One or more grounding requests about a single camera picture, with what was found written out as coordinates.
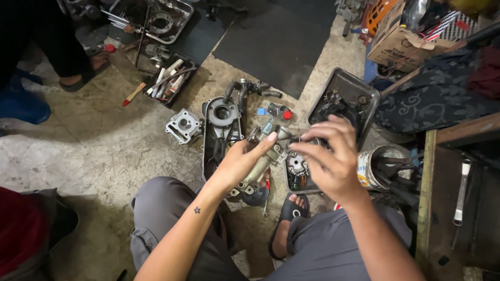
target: slipper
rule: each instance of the slipper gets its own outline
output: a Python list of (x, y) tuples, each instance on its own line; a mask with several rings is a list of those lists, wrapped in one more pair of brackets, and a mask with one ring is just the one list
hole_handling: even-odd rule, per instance
[(275, 253), (273, 252), (273, 242), (275, 241), (275, 236), (276, 232), (278, 231), (278, 226), (280, 225), (280, 222), (285, 220), (285, 221), (292, 221), (295, 217), (308, 217), (308, 211), (309, 211), (309, 200), (308, 197), (304, 194), (297, 194), (297, 196), (300, 197), (300, 199), (304, 200), (304, 207), (302, 208), (299, 205), (295, 204), (294, 201), (290, 201), (290, 196), (292, 196), (293, 193), (288, 193), (286, 195), (286, 198), (283, 203), (283, 207), (281, 207), (281, 213), (279, 214), (279, 219), (278, 223), (276, 225), (276, 228), (274, 229), (274, 232), (272, 233), (271, 240), (269, 241), (268, 249), (269, 249), (269, 254), (271, 257), (277, 261), (283, 260), (285, 257), (277, 257)]
[[(90, 58), (93, 57), (93, 56), (96, 56), (98, 55), (100, 52), (97, 52), (97, 53), (94, 53), (93, 55), (89, 56)], [(96, 77), (97, 75), (101, 74), (103, 71), (105, 71), (108, 67), (110, 67), (111, 65), (111, 61), (107, 60), (107, 62), (103, 65), (101, 65), (101, 67), (99, 67), (98, 69), (94, 70), (94, 68), (92, 68), (92, 66), (90, 67), (90, 69), (84, 69), (80, 74), (81, 74), (81, 79), (72, 84), (72, 85), (66, 85), (66, 84), (63, 84), (61, 83), (61, 81), (59, 81), (59, 85), (61, 86), (61, 88), (66, 91), (66, 92), (69, 92), (69, 93), (74, 93), (78, 90), (80, 90), (81, 88), (83, 88), (87, 83), (89, 83), (94, 77)]]

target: foot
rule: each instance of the foot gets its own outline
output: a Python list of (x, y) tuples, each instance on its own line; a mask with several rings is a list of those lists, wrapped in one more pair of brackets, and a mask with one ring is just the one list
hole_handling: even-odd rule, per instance
[[(89, 59), (92, 68), (96, 71), (100, 67), (102, 67), (105, 63), (108, 62), (108, 53), (105, 52), (104, 50), (101, 50), (98, 54), (91, 56)], [(81, 74), (70, 77), (59, 77), (59, 81), (67, 86), (71, 86), (80, 80), (82, 80)]]
[[(294, 202), (299, 205), (301, 208), (305, 208), (304, 200), (301, 199), (296, 194), (292, 194), (288, 200)], [(290, 254), (287, 252), (287, 237), (288, 231), (290, 229), (290, 221), (282, 220), (279, 222), (277, 226), (276, 236), (274, 237), (274, 241), (272, 242), (272, 251), (273, 253), (280, 258), (286, 258)]]

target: right hand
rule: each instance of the right hand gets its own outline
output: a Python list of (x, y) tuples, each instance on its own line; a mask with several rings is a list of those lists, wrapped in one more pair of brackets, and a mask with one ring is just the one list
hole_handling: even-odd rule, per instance
[(304, 155), (312, 181), (319, 189), (346, 208), (367, 193), (358, 181), (356, 130), (344, 118), (330, 115), (328, 121), (312, 125), (301, 136), (304, 141), (313, 138), (327, 140), (332, 152), (307, 142), (295, 142), (289, 148)]

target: gray shorts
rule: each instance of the gray shorts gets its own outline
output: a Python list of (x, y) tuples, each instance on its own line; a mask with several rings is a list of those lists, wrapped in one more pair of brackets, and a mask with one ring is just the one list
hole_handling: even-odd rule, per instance
[[(167, 176), (152, 178), (137, 191), (131, 202), (135, 228), (130, 244), (137, 270), (195, 197), (184, 183)], [(412, 232), (403, 216), (383, 205), (376, 208), (408, 248)], [(309, 218), (295, 217), (290, 223), (287, 250), (292, 257), (263, 280), (370, 280), (343, 209)], [(248, 280), (231, 259), (213, 224), (201, 243), (187, 280)]]

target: red bottle cap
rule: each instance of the red bottle cap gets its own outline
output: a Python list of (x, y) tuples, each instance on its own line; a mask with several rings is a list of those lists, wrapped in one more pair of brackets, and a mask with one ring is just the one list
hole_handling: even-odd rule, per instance
[(110, 54), (114, 54), (117, 51), (117, 48), (113, 44), (104, 45), (104, 50)]
[(292, 112), (290, 110), (283, 112), (283, 119), (289, 120), (291, 118), (292, 118)]

